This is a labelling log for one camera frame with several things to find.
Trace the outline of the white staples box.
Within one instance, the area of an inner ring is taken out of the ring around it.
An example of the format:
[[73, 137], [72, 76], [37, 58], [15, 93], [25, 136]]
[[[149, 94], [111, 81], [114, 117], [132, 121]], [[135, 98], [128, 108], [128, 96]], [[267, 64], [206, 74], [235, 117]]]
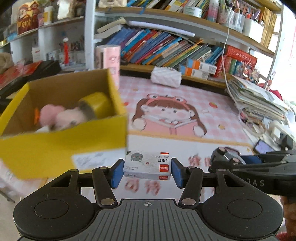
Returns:
[[128, 151], [123, 168], [130, 178], [169, 180], [171, 157], [169, 152]]

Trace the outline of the yellow tape roll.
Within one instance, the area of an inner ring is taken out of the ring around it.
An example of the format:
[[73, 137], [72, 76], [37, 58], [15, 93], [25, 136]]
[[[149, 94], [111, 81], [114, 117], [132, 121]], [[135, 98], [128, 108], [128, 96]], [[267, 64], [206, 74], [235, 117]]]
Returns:
[[110, 98], [103, 92], [95, 92], [78, 101], [79, 109], [88, 120], [98, 120], [114, 114]]

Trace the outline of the pink plush toy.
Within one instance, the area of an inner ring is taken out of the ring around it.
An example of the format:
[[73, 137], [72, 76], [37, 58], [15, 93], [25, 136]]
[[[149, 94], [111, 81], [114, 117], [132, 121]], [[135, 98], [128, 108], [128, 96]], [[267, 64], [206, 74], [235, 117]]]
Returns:
[[41, 110], [35, 109], [34, 124], [52, 126], [52, 131], [60, 131], [87, 122], [85, 114], [79, 109], [66, 109], [61, 105], [47, 104]]

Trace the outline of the white charger plug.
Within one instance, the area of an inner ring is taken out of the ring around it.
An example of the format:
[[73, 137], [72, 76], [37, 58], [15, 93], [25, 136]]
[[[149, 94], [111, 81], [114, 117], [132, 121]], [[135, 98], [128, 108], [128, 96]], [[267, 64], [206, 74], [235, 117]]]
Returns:
[[39, 128], [38, 130], [36, 130], [35, 133], [49, 133], [52, 130], [52, 126], [43, 126], [41, 128]]

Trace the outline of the black smartphone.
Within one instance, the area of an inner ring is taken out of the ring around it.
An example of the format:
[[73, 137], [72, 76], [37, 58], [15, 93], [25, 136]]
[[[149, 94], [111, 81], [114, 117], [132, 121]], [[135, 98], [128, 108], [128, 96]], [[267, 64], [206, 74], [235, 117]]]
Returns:
[[263, 140], [258, 140], [253, 150], [258, 154], [266, 154], [274, 151], [274, 149]]

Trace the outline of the stack of papers and notebooks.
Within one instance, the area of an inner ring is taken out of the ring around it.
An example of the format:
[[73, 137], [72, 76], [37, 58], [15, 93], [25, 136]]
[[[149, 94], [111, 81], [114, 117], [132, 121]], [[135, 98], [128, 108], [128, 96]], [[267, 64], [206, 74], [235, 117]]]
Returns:
[[274, 93], [248, 80], [231, 75], [227, 92], [235, 101], [238, 109], [251, 118], [259, 120], [268, 118], [279, 123], [295, 119], [294, 111]]

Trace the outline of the orange white box lower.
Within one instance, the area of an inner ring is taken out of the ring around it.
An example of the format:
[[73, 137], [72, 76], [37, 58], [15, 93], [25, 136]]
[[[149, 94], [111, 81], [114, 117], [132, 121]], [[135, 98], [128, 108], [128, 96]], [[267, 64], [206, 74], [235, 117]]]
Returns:
[[179, 65], [179, 71], [182, 73], [182, 75], [201, 78], [204, 80], [207, 80], [209, 77], [209, 73], [203, 72], [201, 70], [189, 68], [184, 65]]

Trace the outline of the orange white box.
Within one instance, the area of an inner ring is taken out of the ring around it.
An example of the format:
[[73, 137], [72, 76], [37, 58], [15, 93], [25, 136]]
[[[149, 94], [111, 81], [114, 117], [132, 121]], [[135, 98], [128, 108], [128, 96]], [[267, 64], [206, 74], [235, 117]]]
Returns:
[[182, 73], [182, 75], [201, 78], [204, 80], [207, 80], [209, 77], [209, 73], [203, 72], [201, 70], [189, 68], [184, 65], [179, 65], [179, 71]]
[[217, 71], [217, 67], [215, 65], [211, 65], [205, 62], [201, 62], [198, 60], [187, 59], [186, 65], [188, 68], [200, 70], [202, 72], [206, 72], [209, 74], [215, 74]]

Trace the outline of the orange white box upper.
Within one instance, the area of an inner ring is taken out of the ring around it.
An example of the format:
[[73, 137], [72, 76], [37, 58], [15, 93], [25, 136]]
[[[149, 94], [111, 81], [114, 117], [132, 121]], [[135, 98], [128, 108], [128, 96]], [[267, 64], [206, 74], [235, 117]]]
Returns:
[[200, 70], [202, 72], [206, 72], [209, 74], [215, 74], [217, 71], [217, 67], [215, 65], [211, 65], [205, 62], [201, 62], [198, 60], [187, 59], [186, 65], [188, 68]]

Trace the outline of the white quilted pouch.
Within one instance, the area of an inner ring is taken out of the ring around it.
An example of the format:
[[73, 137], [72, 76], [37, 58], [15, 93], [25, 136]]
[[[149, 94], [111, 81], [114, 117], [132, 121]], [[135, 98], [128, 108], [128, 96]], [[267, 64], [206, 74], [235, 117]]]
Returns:
[[179, 88], [182, 81], [182, 73], [170, 67], [154, 67], [151, 72], [151, 81], [154, 84]]

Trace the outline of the red dictionary book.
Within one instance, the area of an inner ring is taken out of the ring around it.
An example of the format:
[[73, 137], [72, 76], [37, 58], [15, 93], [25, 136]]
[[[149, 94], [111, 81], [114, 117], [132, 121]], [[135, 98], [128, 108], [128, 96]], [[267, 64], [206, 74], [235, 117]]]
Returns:
[[257, 58], [244, 52], [238, 48], [227, 45], [225, 48], [225, 55], [231, 57], [235, 60], [241, 61], [243, 64], [249, 65], [251, 67], [255, 67], [257, 63]]

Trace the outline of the white bookshelf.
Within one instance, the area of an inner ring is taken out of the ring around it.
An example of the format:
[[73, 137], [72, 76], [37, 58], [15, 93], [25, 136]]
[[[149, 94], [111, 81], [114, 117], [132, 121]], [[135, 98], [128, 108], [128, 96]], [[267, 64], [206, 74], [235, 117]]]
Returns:
[[128, 25], [134, 27], [155, 28], [162, 31], [169, 31], [187, 37], [200, 37], [204, 40], [215, 40], [220, 43], [240, 48], [245, 52], [257, 51], [272, 58], [269, 72], [273, 72], [276, 63], [277, 51], [270, 51], [254, 39], [247, 37], [235, 30], [195, 16], [184, 15], [161, 9], [144, 8], [97, 8], [96, 1], [86, 1], [85, 15], [82, 17], [65, 19], [43, 26], [39, 29], [26, 32], [17, 36], [13, 41], [1, 45], [1, 51], [11, 50], [14, 61], [17, 62], [31, 54], [31, 48], [22, 49], [27, 43], [27, 37], [33, 33], [38, 34], [39, 40], [46, 35], [53, 35], [53, 27], [61, 26], [67, 22], [84, 22], [84, 48], [86, 68], [95, 68], [95, 46], [103, 43], [102, 39], [96, 38], [96, 30], [101, 24], [123, 17]]

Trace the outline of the brown crumpled cloth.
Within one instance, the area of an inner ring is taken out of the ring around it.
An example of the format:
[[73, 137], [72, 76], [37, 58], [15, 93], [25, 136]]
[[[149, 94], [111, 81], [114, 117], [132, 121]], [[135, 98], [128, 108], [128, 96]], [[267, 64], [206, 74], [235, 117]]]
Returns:
[[10, 53], [0, 53], [0, 74], [3, 74], [7, 69], [14, 66], [14, 62]]

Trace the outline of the white lotion bottle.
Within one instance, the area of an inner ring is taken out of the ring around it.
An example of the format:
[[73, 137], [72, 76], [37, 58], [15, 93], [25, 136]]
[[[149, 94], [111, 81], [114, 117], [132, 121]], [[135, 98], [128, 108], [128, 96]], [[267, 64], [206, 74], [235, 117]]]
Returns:
[[43, 12], [43, 22], [44, 25], [49, 25], [52, 23], [52, 18], [53, 18], [53, 6], [47, 6], [44, 8]]

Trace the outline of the fortune god figure box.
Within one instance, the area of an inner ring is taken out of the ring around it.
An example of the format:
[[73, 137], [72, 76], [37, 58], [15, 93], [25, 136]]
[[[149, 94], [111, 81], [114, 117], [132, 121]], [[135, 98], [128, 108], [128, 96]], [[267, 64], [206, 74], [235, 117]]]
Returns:
[[39, 1], [31, 1], [22, 4], [18, 8], [17, 13], [17, 31], [21, 35], [27, 31], [37, 29], [39, 27], [38, 14], [40, 14]]

